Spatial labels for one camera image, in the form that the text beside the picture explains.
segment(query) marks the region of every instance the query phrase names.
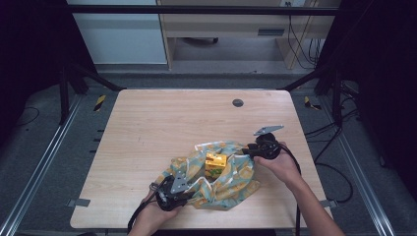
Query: black pole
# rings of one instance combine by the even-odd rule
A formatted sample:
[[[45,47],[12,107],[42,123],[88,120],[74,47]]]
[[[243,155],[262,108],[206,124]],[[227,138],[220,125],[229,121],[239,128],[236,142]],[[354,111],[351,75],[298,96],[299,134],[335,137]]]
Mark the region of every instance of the black pole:
[[[358,13],[356,9],[258,7],[258,6],[178,6],[178,5],[49,5],[50,10],[89,14],[213,14],[213,15],[285,15],[339,16]]]
[[[60,125],[64,124],[68,115],[70,114],[70,101],[68,97],[68,78],[65,66],[59,75],[59,91],[61,96],[61,121]]]
[[[72,64],[71,68],[73,70],[75,70],[76,72],[82,74],[83,76],[89,77],[89,78],[95,80],[96,82],[106,86],[107,88],[109,88],[111,90],[120,91],[120,90],[126,89],[124,87],[119,87],[117,85],[114,85],[113,83],[107,81],[105,78],[101,77],[100,75],[98,75],[96,73],[93,73],[93,72],[87,70],[86,68],[84,68],[84,67],[82,67],[78,64]]]
[[[333,80],[333,99],[332,99],[332,108],[331,113],[334,119],[336,126],[341,127],[343,123],[343,118],[341,117],[341,75],[338,70],[335,70],[334,80]]]
[[[362,11],[361,15],[358,17],[358,20],[353,24],[353,26],[349,29],[346,36],[342,39],[342,41],[336,46],[334,51],[330,54],[328,61],[321,67],[315,69],[310,74],[304,76],[303,78],[297,80],[296,82],[284,87],[284,88],[278,88],[278,89],[284,89],[287,91],[292,91],[293,89],[296,89],[300,87],[301,85],[309,82],[312,79],[320,78],[318,84],[316,85],[315,92],[316,94],[323,94],[326,93],[327,89],[329,88],[331,81],[329,79],[323,79],[321,78],[324,73],[328,73],[328,70],[333,70],[337,67],[337,65],[340,62],[340,59],[342,58],[342,54],[344,50],[346,49],[346,45],[349,42],[349,40],[353,37],[353,35],[356,33],[356,30],[359,26],[359,24],[362,22],[363,18],[367,14],[368,10],[371,8],[371,6],[374,4],[375,0],[371,0],[370,3],[366,6],[366,8]]]

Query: wooden table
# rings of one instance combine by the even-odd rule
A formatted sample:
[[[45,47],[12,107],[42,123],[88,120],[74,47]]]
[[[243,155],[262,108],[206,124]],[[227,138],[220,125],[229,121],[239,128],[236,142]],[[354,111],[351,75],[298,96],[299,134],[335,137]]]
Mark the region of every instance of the wooden table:
[[[243,100],[241,107],[232,104]],[[322,184],[290,94],[283,90],[127,89],[120,92],[71,219],[75,228],[126,228],[171,158],[187,156],[194,145],[215,141],[253,143],[263,126],[298,159],[303,177],[319,200]],[[292,228],[296,202],[285,185],[256,166],[261,188],[229,211],[185,206],[165,229]]]

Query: gray floor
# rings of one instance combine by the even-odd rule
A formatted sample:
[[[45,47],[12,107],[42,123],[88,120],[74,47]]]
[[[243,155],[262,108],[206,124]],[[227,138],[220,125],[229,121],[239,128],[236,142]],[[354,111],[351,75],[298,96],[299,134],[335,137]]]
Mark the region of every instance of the gray floor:
[[[301,59],[305,66],[309,64]],[[299,65],[293,70],[283,66],[282,58],[273,39],[221,38],[218,44],[206,40],[179,40],[171,71],[163,66],[129,66],[128,68],[101,67],[103,77],[127,88],[179,88],[179,89],[277,89],[301,78],[309,69]],[[117,92],[110,91],[90,79],[89,92],[82,95],[82,102],[74,122],[19,226],[22,235],[77,235],[87,230],[75,230],[69,225],[73,209],[65,206],[69,199],[79,196],[93,151],[102,136],[111,113]],[[316,97],[311,81],[291,92],[304,132],[310,132],[331,121],[324,109],[315,110],[304,105],[305,96],[313,104],[326,106],[328,96]],[[60,118],[58,87],[51,87],[34,94],[11,140],[0,149],[0,220],[3,222],[24,190],[52,139]],[[106,95],[99,112],[93,111],[98,97]],[[355,109],[353,101],[344,103],[343,113]],[[381,202],[384,213],[396,235],[417,235],[417,206],[409,196],[396,172],[382,168],[379,155],[357,116],[343,123],[343,135],[361,167],[365,170],[372,189]],[[334,134],[330,129],[319,136],[308,138],[312,156],[315,157]],[[344,173],[353,184],[353,196],[347,202],[331,210],[335,221],[347,235],[379,235],[355,180],[346,164],[346,154],[335,140],[320,157]],[[348,184],[334,171],[318,166],[327,197],[342,200],[349,195]],[[120,233],[110,229],[109,235]],[[290,230],[276,230],[277,235],[292,235]]]

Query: wire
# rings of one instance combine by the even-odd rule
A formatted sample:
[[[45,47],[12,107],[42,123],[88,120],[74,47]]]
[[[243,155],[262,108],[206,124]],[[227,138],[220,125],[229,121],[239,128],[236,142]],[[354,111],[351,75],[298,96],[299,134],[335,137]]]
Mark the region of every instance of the wire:
[[[329,168],[329,169],[333,170],[334,172],[336,172],[337,174],[339,174],[347,182],[347,184],[349,185],[349,195],[347,196],[347,198],[342,199],[342,200],[336,200],[336,199],[332,199],[332,198],[329,198],[328,197],[328,199],[329,200],[336,201],[339,204],[344,204],[344,203],[349,202],[352,199],[352,197],[353,197],[353,185],[352,185],[352,182],[350,182],[350,180],[347,178],[347,176],[344,175],[340,170],[334,168],[331,165],[324,164],[324,163],[316,163],[316,165],[317,166],[323,166],[323,167],[326,167],[326,168]]]
[[[133,224],[136,221],[136,217],[138,217],[139,213],[150,203],[157,202],[152,201],[153,197],[156,195],[156,190],[158,190],[164,183],[166,182],[166,178],[162,180],[160,184],[156,183],[150,183],[149,188],[153,190],[153,193],[150,195],[150,197],[147,199],[146,202],[141,203],[138,208],[135,210],[135,212],[132,214],[132,217],[130,218],[128,222],[128,234],[132,230]]]
[[[309,60],[309,58],[306,56],[306,53],[304,52],[304,50],[303,50],[303,47],[302,47],[302,45],[301,45],[301,42],[300,42],[300,40],[298,39],[298,37],[297,37],[297,35],[295,34],[295,31],[294,31],[294,28],[292,27],[292,20],[291,20],[291,15],[288,15],[288,29],[289,29],[289,33],[288,33],[288,35],[287,35],[287,40],[288,40],[288,45],[289,45],[289,47],[291,48],[291,51],[294,53],[294,56],[295,56],[295,58],[297,59],[297,62],[298,62],[298,64],[300,65],[300,67],[301,68],[303,68],[303,69],[316,69],[316,65],[317,65],[317,63],[314,63],[314,62],[312,62],[311,60]],[[307,30],[307,24],[305,24],[305,26],[304,26],[304,30],[303,30],[303,34],[306,32],[306,30]],[[308,63],[310,63],[311,65],[313,65],[314,67],[313,68],[308,68],[308,67],[304,67],[302,64],[301,64],[301,62],[300,62],[300,60],[299,60],[299,58],[298,58],[298,56],[297,56],[297,53],[295,52],[295,50],[294,50],[294,48],[292,47],[292,45],[291,45],[291,42],[290,42],[290,38],[289,38],[289,35],[290,35],[290,33],[292,32],[292,34],[294,35],[294,37],[295,37],[295,39],[296,39],[296,41],[297,41],[297,43],[298,43],[298,46],[299,46],[299,48],[300,48],[300,50],[301,50],[301,52],[303,53],[303,55],[304,55],[304,58],[306,58],[306,60],[307,60],[307,62]]]
[[[343,121],[344,122],[348,121],[351,117],[353,117],[354,115],[357,115],[357,112],[358,112],[358,109],[353,109],[353,110],[349,111],[348,113],[344,114],[342,116]],[[318,136],[318,135],[324,133],[325,131],[330,130],[334,125],[335,125],[335,122],[331,122],[330,124],[325,125],[322,128],[319,128],[317,130],[305,133],[304,136],[310,136],[310,137],[306,137],[307,139],[313,138],[315,136]]]
[[[33,122],[38,116],[39,116],[39,114],[40,114],[40,111],[39,111],[39,109],[37,109],[37,108],[35,108],[35,107],[32,107],[32,106],[29,106],[29,107],[25,107],[25,109],[33,109],[33,110],[35,110],[36,111],[36,115],[34,115],[34,117],[33,118],[31,118],[28,122],[24,122],[24,123],[21,123],[21,124],[17,124],[16,126],[17,127],[20,127],[20,126],[25,126],[25,125],[27,125],[27,124],[30,124],[31,122]]]
[[[316,42],[315,43],[316,44],[316,52],[315,52],[316,55],[315,56],[311,55],[313,42]],[[312,38],[312,39],[310,39],[309,58],[310,58],[310,61],[312,61],[314,63],[315,69],[317,68],[317,64],[319,62],[319,55],[320,55],[321,46],[322,46],[322,39],[321,38],[318,38],[318,39],[313,39]]]
[[[331,137],[330,141],[328,141],[328,143],[325,145],[325,147],[323,147],[323,149],[319,152],[319,154],[316,156],[316,158],[314,159],[314,163],[317,162],[317,160],[320,158],[320,156],[322,156],[323,152],[325,152],[326,149],[328,149],[328,147],[330,146],[330,144],[336,139],[336,137],[338,135],[340,135],[341,133],[341,127],[339,127],[337,129],[336,132],[334,132],[333,137]]]
[[[325,140],[325,141],[307,141],[307,143],[325,143],[325,142],[329,142],[330,140]]]
[[[289,26],[288,26],[288,29],[289,29],[290,31],[292,31],[292,32],[293,32],[293,30],[292,30],[292,23],[291,23],[291,15],[289,15],[289,16],[288,16],[288,19],[289,19]],[[290,39],[289,39],[289,35],[290,35],[290,33],[288,33],[288,37],[287,37],[287,40],[288,40],[288,45],[289,45],[289,47],[291,48],[291,51],[294,53],[295,59],[297,59],[297,62],[298,62],[298,64],[300,65],[300,67],[301,67],[301,68],[303,68],[303,69],[314,69],[314,68],[304,67],[304,66],[301,64],[300,59],[299,59],[299,58],[298,58],[298,56],[297,56],[297,53],[295,52],[294,48],[293,48],[293,47],[292,47],[292,45],[291,45],[291,41],[290,41]],[[304,54],[303,48],[301,47],[301,44],[300,44],[300,42],[299,42],[299,40],[298,40],[297,35],[295,35],[295,33],[294,33],[294,36],[295,36],[295,39],[297,40],[298,44],[300,45],[301,51],[302,51],[302,52],[303,52],[303,54]]]
[[[344,102],[346,102],[346,101],[348,101],[348,100],[354,100],[355,98],[353,97],[353,96],[349,96],[349,97],[346,97],[346,98],[344,98],[341,102],[340,102],[340,104],[343,104]]]
[[[345,96],[346,96],[346,98],[345,99],[343,99],[343,101],[342,102],[344,102],[344,101],[347,101],[347,100],[352,100],[353,101],[353,103],[355,103],[355,106],[356,107],[358,107],[358,103],[357,103],[357,96],[356,96],[356,94],[351,94],[350,93],[350,91],[346,91],[346,90],[343,90],[342,92],[341,92],[342,94],[344,94]]]
[[[281,147],[281,149],[283,149],[285,152],[287,152],[289,154],[289,156],[291,156],[292,160],[295,163],[295,166],[297,167],[298,173],[300,173],[300,175],[301,175],[300,164],[298,163],[297,159],[295,158],[295,156],[291,152],[291,150],[283,144],[278,143],[278,145]],[[295,235],[296,236],[300,235],[300,218],[301,218],[301,211],[300,211],[300,208],[297,204],[297,211],[296,211],[296,216],[295,216]]]

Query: crumpled plastic bag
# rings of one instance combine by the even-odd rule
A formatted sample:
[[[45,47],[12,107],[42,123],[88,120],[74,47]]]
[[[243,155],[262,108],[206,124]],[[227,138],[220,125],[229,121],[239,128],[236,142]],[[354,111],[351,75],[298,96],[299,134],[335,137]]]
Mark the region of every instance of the crumpled plastic bag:
[[[245,146],[235,142],[213,142],[195,146],[188,157],[174,158],[168,169],[162,172],[155,183],[159,184],[171,174],[186,173],[190,188],[185,193],[195,193],[188,204],[195,208],[231,209],[236,207],[260,188],[254,180],[254,161],[243,154]],[[207,152],[228,156],[225,169],[210,182],[205,176]]]

